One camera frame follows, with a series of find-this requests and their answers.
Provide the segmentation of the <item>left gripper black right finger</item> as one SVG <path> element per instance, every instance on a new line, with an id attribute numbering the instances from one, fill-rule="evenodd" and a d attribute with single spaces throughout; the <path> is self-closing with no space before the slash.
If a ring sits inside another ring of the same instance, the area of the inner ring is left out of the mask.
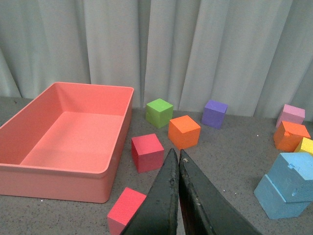
<path id="1" fill-rule="evenodd" d="M 182 149 L 179 201 L 187 235 L 259 235 Z"/>

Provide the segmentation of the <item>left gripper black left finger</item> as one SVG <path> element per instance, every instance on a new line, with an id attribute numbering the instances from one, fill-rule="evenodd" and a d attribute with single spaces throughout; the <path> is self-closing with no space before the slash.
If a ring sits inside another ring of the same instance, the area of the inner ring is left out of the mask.
<path id="1" fill-rule="evenodd" d="M 147 196 L 123 235 L 175 235 L 178 226 L 179 164 L 170 149 Z"/>

